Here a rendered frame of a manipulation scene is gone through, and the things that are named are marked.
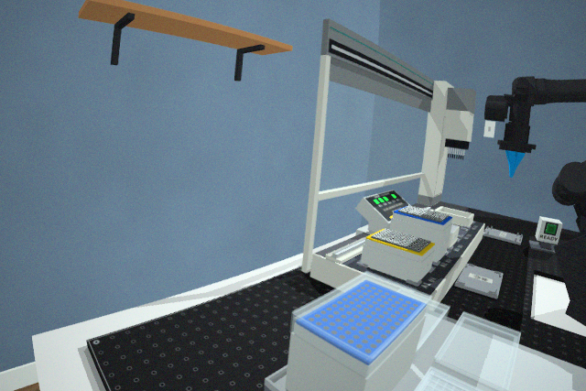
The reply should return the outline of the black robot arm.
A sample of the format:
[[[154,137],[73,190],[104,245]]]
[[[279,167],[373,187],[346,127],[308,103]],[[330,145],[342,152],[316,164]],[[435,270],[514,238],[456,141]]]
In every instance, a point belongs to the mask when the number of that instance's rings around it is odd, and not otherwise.
[[[534,104],[586,103],[586,79],[548,80],[535,79],[535,76],[518,77],[512,83],[512,94],[487,96],[484,120],[504,122],[507,119],[509,105],[510,122],[516,122],[517,125],[529,124],[530,110]],[[555,201],[562,205],[573,205],[578,216],[578,237],[585,235],[586,160],[582,163],[570,162],[561,169],[552,185],[552,195]]]

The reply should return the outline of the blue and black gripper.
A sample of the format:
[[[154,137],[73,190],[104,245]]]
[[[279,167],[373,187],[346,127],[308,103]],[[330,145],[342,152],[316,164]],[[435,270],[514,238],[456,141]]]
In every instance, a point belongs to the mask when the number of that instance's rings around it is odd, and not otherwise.
[[[497,141],[499,149],[505,150],[509,164],[510,178],[514,176],[515,170],[525,153],[531,153],[532,149],[536,150],[537,145],[525,144],[527,141],[528,127],[529,124],[522,123],[521,125],[517,125],[516,122],[508,122],[506,141]]]

